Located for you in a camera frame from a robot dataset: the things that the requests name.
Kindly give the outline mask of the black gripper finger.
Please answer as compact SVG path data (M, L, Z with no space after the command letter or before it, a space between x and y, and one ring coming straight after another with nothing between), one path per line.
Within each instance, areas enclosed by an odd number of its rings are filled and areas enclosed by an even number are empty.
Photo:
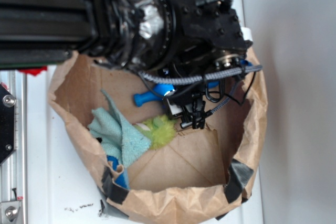
M205 127L205 104L202 94L192 94L191 97L183 99L182 102L182 129L192 127L193 129L204 129Z

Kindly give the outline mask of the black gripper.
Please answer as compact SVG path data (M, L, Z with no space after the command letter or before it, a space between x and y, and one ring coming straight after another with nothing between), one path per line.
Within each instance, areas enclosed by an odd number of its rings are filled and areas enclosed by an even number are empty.
M170 0L176 47L169 63L173 77L191 77L243 69L249 40L243 38L233 0Z

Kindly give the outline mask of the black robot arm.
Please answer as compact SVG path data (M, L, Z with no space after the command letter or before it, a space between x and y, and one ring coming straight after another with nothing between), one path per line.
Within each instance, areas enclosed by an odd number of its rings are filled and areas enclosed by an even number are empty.
M261 70L246 60L232 0L1 0L1 68L57 64L73 51L126 70L144 84L170 84L182 127L203 128L233 98L225 80Z

